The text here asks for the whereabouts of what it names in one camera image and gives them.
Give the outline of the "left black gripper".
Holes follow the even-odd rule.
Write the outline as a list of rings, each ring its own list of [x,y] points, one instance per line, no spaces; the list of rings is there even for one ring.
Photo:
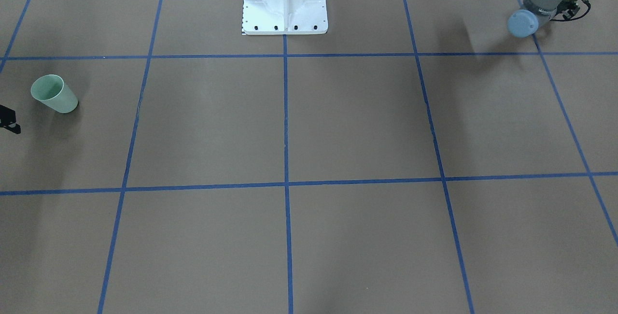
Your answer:
[[[580,12],[580,5],[578,2],[583,2],[587,9],[585,12],[577,16]],[[575,21],[578,19],[582,19],[590,12],[590,0],[562,0],[558,5],[558,14],[562,15],[562,19],[558,19],[558,21]]]

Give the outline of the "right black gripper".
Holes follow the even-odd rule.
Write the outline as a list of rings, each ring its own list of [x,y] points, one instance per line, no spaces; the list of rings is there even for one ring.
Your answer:
[[[16,113],[4,105],[0,105],[0,126],[6,127],[13,134],[21,134],[21,126],[16,123]]]

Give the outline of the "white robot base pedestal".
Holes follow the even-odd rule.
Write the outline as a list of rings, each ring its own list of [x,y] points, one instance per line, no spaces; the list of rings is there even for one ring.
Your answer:
[[[328,28],[326,0],[243,0],[244,35],[319,35]]]

